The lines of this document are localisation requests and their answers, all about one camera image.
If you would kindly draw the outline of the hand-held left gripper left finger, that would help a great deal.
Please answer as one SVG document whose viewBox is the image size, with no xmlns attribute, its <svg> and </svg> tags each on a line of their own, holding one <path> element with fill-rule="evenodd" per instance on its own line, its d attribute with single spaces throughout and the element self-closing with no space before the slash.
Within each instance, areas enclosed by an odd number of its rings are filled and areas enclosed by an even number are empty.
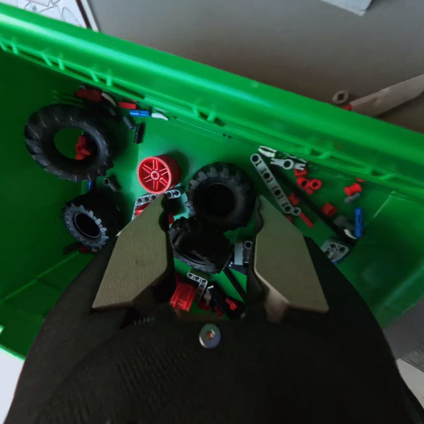
<svg viewBox="0 0 424 424">
<path fill-rule="evenodd" d="M 119 233 L 94 298 L 94 312 L 143 317 L 166 308 L 176 288 L 166 198 L 159 195 Z"/>
</svg>

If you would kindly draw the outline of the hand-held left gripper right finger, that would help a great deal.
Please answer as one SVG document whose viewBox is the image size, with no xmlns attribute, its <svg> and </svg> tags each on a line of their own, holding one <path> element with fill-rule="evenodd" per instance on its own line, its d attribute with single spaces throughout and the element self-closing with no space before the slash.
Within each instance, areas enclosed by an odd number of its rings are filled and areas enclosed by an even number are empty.
<svg viewBox="0 0 424 424">
<path fill-rule="evenodd" d="M 248 263 L 247 304 L 269 322 L 291 310 L 326 314 L 329 306 L 303 234 L 264 196 L 257 197 Z"/>
</svg>

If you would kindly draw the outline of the black rubber lego tire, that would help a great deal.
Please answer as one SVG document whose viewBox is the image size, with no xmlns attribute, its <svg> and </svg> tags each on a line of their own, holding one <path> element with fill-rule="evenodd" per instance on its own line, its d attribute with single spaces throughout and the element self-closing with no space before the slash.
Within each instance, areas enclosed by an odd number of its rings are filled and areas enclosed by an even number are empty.
<svg viewBox="0 0 424 424">
<path fill-rule="evenodd" d="M 88 249 L 102 249 L 124 227 L 124 217 L 106 194 L 90 191 L 67 202 L 63 221 L 70 234 Z"/>
<path fill-rule="evenodd" d="M 94 154 L 81 160 L 62 154 L 54 139 L 66 129 L 88 135 Z M 46 172 L 71 182 L 95 180 L 113 168 L 116 140 L 100 114 L 80 106 L 54 103 L 34 112 L 25 124 L 24 137 L 32 158 Z"/>
<path fill-rule="evenodd" d="M 168 229 L 174 257 L 209 274 L 219 274 L 230 261 L 232 246 L 223 232 L 194 217 L 181 217 Z"/>
<path fill-rule="evenodd" d="M 256 203 L 254 184 L 248 174 L 225 162 L 197 170 L 186 195 L 189 216 L 222 232 L 247 226 Z"/>
</svg>

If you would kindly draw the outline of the green plastic bin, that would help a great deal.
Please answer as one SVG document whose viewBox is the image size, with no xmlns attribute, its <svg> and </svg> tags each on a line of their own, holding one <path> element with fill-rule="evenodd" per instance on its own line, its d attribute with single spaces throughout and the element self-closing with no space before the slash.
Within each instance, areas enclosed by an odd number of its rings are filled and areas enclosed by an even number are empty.
<svg viewBox="0 0 424 424">
<path fill-rule="evenodd" d="M 45 171 L 26 148 L 27 121 L 63 102 L 83 106 L 74 92 L 94 87 L 164 114 L 148 118 L 142 142 L 122 118 L 105 116 L 114 132 L 113 168 L 126 216 L 143 190 L 143 157 L 169 154 L 182 183 L 200 167 L 225 161 L 248 172 L 259 146 L 304 158 L 323 182 L 309 198 L 353 220 L 343 186 L 363 179 L 358 199 L 364 236 L 340 270 L 382 327 L 423 297 L 423 135 L 263 83 L 105 34 L 1 4 L 1 351 L 24 358 L 47 312 L 88 263 L 61 218 L 85 181 Z"/>
</svg>

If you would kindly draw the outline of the grey curved triangular lego beam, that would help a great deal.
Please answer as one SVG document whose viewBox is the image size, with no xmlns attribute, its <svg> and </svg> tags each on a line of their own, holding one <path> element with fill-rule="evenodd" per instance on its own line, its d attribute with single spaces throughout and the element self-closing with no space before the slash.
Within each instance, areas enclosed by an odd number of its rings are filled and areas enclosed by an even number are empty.
<svg viewBox="0 0 424 424">
<path fill-rule="evenodd" d="M 350 251 L 349 247 L 342 244 L 336 239 L 327 239 L 321 246 L 321 251 L 325 253 L 326 257 L 331 261 L 332 259 L 342 260 Z"/>
</svg>

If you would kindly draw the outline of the red lego wheel rim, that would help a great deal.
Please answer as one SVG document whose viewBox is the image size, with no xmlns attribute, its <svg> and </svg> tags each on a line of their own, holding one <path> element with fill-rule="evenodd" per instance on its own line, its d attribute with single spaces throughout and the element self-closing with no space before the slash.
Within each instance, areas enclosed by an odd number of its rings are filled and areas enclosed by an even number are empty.
<svg viewBox="0 0 424 424">
<path fill-rule="evenodd" d="M 147 192 L 163 194 L 180 182 L 181 168 L 171 156 L 147 156 L 139 162 L 136 175 Z"/>
<path fill-rule="evenodd" d="M 170 299 L 170 305 L 175 310 L 189 312 L 197 292 L 197 287 L 190 283 L 178 281 Z"/>
</svg>

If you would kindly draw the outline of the long black lego axle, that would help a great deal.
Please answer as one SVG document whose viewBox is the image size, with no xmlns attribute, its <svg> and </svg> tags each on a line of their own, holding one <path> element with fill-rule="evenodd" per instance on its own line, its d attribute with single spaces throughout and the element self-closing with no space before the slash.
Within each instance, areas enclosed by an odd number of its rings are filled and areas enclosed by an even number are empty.
<svg viewBox="0 0 424 424">
<path fill-rule="evenodd" d="M 349 245 L 354 246 L 356 244 L 356 239 L 347 235 L 347 233 L 339 226 L 337 226 L 330 217 L 325 215 L 321 209 L 315 205 L 296 184 L 294 184 L 282 171 L 278 170 L 276 165 L 270 165 L 270 169 L 272 170 L 276 179 L 281 181 L 284 186 L 286 186 L 291 192 L 293 192 L 298 198 L 300 198 L 301 202 L 306 204 L 311 211 L 317 215 L 317 217 L 325 223 L 339 238 L 341 238 L 344 242 Z"/>
</svg>

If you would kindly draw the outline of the grey L-shaped lego beam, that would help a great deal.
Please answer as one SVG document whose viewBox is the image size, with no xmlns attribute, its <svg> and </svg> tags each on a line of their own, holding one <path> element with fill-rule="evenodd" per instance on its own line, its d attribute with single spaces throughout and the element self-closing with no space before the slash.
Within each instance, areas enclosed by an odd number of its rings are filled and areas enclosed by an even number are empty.
<svg viewBox="0 0 424 424">
<path fill-rule="evenodd" d="M 209 282 L 209 274 L 204 273 L 198 269 L 191 268 L 187 273 L 187 277 L 188 279 L 192 280 L 195 283 L 195 286 L 197 287 L 194 296 L 194 302 L 198 303 L 199 301 L 201 301 L 203 294 L 207 288 Z"/>
</svg>

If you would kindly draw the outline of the long grey lego beam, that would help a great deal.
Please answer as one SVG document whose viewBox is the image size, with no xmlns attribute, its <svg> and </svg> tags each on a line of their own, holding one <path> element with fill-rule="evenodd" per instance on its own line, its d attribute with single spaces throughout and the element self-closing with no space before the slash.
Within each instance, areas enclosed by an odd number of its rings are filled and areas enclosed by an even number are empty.
<svg viewBox="0 0 424 424">
<path fill-rule="evenodd" d="M 281 188 L 273 173 L 270 171 L 262 156 L 260 156 L 258 153 L 254 153 L 251 155 L 250 161 L 268 188 L 269 192 L 272 194 L 280 209 L 285 214 L 292 215 L 291 212 L 294 206 L 290 203 L 287 195 Z"/>
</svg>

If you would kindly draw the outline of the grey lego axle connector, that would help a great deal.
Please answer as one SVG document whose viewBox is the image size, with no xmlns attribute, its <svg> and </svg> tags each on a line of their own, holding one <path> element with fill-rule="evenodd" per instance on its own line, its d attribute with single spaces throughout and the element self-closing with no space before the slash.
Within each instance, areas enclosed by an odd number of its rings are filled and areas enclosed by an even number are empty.
<svg viewBox="0 0 424 424">
<path fill-rule="evenodd" d="M 307 165 L 307 161 L 297 157 L 287 157 L 283 159 L 271 158 L 270 165 L 281 167 L 284 170 L 299 170 L 304 171 Z"/>
</svg>

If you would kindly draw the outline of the red cross-shaped lego piece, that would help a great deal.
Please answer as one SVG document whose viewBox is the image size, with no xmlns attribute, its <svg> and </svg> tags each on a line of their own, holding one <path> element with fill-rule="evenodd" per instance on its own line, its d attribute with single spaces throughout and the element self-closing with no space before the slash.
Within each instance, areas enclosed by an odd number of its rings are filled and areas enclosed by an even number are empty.
<svg viewBox="0 0 424 424">
<path fill-rule="evenodd" d="M 78 161 L 84 160 L 92 156 L 90 143 L 85 135 L 80 134 L 78 136 L 78 141 L 75 145 L 75 151 L 76 151 L 75 159 Z"/>
</svg>

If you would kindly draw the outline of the red lego block piece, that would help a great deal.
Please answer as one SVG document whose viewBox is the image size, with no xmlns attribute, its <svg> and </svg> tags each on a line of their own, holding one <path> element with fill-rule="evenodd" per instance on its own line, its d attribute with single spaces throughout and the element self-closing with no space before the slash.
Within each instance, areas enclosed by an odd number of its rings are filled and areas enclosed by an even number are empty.
<svg viewBox="0 0 424 424">
<path fill-rule="evenodd" d="M 87 100 L 87 101 L 91 101 L 91 102 L 95 102 L 95 103 L 100 103 L 100 102 L 103 101 L 102 91 L 100 91 L 98 89 L 79 88 L 77 91 L 74 92 L 74 95 L 77 98 Z"/>
</svg>

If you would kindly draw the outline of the white printed sheet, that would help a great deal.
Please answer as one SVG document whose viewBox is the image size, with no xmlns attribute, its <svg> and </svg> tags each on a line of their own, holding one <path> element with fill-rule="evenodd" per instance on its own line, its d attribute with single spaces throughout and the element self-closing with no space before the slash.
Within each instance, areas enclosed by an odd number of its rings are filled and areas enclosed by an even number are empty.
<svg viewBox="0 0 424 424">
<path fill-rule="evenodd" d="M 99 32 L 87 0 L 2 0 L 1 3 Z"/>
</svg>

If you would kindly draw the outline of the grey paper sheet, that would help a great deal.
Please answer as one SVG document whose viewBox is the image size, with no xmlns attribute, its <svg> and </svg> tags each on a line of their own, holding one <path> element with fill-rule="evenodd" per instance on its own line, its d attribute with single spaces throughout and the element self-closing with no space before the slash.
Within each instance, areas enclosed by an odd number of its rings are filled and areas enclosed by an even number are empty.
<svg viewBox="0 0 424 424">
<path fill-rule="evenodd" d="M 328 5 L 343 9 L 347 12 L 363 16 L 372 4 L 372 0 L 322 0 Z"/>
</svg>

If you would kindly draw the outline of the grey lego frame beam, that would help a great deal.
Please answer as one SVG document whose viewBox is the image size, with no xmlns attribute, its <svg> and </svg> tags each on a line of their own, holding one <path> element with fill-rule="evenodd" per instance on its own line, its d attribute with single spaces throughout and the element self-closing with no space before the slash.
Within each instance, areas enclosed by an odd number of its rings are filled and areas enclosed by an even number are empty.
<svg viewBox="0 0 424 424">
<path fill-rule="evenodd" d="M 164 196 L 166 199 L 178 199 L 181 197 L 181 195 L 182 193 L 179 189 L 168 190 L 159 195 L 153 193 L 141 195 L 135 200 L 131 220 L 134 220 L 138 215 L 140 215 L 147 208 L 147 206 L 158 197 Z"/>
</svg>

